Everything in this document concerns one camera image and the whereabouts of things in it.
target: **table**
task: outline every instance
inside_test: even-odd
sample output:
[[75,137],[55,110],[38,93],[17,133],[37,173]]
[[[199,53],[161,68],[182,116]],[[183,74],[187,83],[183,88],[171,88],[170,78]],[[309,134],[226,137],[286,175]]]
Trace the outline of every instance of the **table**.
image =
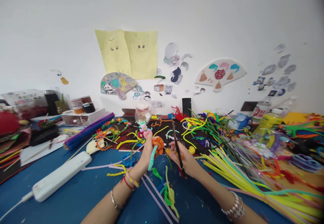
[[[30,192],[37,181],[57,169],[72,155],[72,153],[65,154],[66,151],[60,148],[0,185],[0,216]],[[123,154],[125,152],[113,149],[97,152],[91,155],[92,162],[88,167],[120,161]],[[135,154],[137,159],[140,155],[140,152]],[[173,171],[170,170],[169,161],[163,155],[154,161],[154,167],[160,175],[165,175],[165,165],[168,165],[168,178],[175,192],[175,206],[180,215],[180,223],[230,223],[209,192],[196,180],[190,177],[185,180],[180,177],[175,163],[172,164]],[[122,175],[107,177],[106,174],[118,171],[110,168],[80,171],[44,202],[39,203],[32,198],[22,203],[1,224],[22,223],[23,220],[24,224],[80,223],[122,178]],[[152,172],[148,172],[148,176],[155,186],[159,185],[160,180]],[[233,187],[218,174],[213,172],[212,176],[220,183]],[[288,222],[284,216],[262,201],[240,193],[238,195],[257,214],[265,216],[270,223]],[[167,223],[167,220],[141,182],[140,187],[130,196],[117,223]]]

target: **power strip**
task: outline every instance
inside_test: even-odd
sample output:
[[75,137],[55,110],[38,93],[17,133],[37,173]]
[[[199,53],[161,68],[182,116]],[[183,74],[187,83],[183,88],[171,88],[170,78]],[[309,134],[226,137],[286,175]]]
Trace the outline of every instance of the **power strip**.
[[64,163],[33,186],[32,192],[35,200],[38,202],[46,200],[91,161],[92,158],[83,151]]

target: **woman's right hand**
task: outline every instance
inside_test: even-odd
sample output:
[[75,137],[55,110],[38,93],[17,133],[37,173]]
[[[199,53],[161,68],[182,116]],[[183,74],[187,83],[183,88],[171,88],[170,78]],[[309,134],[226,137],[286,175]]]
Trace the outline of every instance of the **woman's right hand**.
[[[169,157],[180,167],[179,158],[177,156],[177,149],[175,146],[175,142],[169,143],[169,146],[171,147],[171,153],[169,154]],[[183,168],[189,176],[193,178],[197,178],[199,172],[201,172],[202,167],[199,165],[199,163],[196,161],[196,159],[193,158],[193,155],[191,155],[190,151],[180,142],[178,142],[180,154],[182,156],[182,164]]]

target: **black smartphone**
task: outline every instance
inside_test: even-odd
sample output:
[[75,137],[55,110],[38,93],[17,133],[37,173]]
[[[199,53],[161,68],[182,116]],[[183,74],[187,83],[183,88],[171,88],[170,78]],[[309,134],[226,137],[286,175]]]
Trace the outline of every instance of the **black smartphone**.
[[191,111],[188,110],[191,109],[191,98],[186,97],[182,99],[182,113],[191,117]]

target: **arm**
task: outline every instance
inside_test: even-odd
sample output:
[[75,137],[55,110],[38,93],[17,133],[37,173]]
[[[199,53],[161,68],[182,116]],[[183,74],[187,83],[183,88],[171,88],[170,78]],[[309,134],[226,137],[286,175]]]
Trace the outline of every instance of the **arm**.
[[[235,196],[229,192],[223,185],[217,182],[212,176],[210,176],[193,158],[189,150],[181,143],[178,142],[180,153],[182,156],[182,163],[185,172],[199,181],[219,203],[221,208],[225,211],[230,210],[235,203]],[[175,154],[175,143],[169,144],[171,147],[171,153],[169,157],[180,166],[179,159]],[[245,209],[245,215],[242,218],[234,218],[234,215],[228,216],[236,224],[250,224],[250,223],[265,223],[265,221],[259,217],[253,210],[243,203]]]
[[[129,172],[129,175],[135,181],[139,182],[141,177],[147,171],[152,151],[152,132],[148,130],[146,135],[146,143],[144,145],[144,150],[142,152],[141,158],[135,165],[135,167]],[[135,187],[130,182],[130,180],[125,177],[124,180],[119,182],[108,194],[105,195],[104,198],[102,198],[102,200],[83,219],[81,224],[115,223],[120,213],[120,209],[115,208],[115,205],[112,202],[111,192],[113,193],[113,198],[116,205],[118,205],[118,207],[122,207],[132,192],[132,190],[127,186],[125,181],[131,188]]]

